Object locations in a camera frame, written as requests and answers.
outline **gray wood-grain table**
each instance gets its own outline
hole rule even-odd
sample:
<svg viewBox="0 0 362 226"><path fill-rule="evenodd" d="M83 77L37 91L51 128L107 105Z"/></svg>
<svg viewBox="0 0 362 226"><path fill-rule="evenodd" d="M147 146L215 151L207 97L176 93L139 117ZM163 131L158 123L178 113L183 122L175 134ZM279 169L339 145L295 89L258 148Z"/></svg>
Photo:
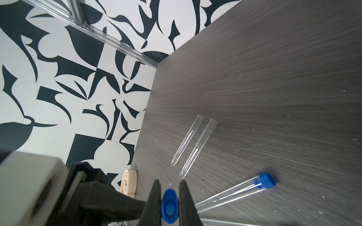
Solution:
<svg viewBox="0 0 362 226"><path fill-rule="evenodd" d="M362 3L242 0L157 68L131 165L136 198L180 171L195 203L264 172L277 186L203 218L256 225L362 225ZM205 117L176 166L198 114Z"/></svg>

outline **test tube cap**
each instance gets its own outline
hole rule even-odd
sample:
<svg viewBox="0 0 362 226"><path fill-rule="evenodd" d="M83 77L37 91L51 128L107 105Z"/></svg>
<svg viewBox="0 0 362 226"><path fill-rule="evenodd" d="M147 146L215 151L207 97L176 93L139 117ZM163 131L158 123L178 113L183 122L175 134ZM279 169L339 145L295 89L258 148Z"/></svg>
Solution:
<svg viewBox="0 0 362 226"><path fill-rule="evenodd" d="M178 199L172 188L163 193L161 213L163 220L168 224L173 224L178 219Z"/></svg>
<svg viewBox="0 0 362 226"><path fill-rule="evenodd" d="M275 181L274 178L270 175L270 173L266 172L259 176L261 184L265 188L272 188L275 187Z"/></svg>

